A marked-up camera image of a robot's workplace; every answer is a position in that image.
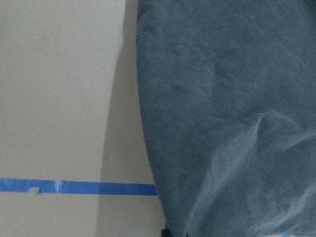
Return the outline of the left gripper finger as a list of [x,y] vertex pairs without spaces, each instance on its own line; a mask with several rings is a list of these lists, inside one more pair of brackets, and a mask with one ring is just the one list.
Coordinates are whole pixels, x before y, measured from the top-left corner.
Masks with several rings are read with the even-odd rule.
[[161,237],[170,237],[170,230],[169,229],[162,229],[160,232]]

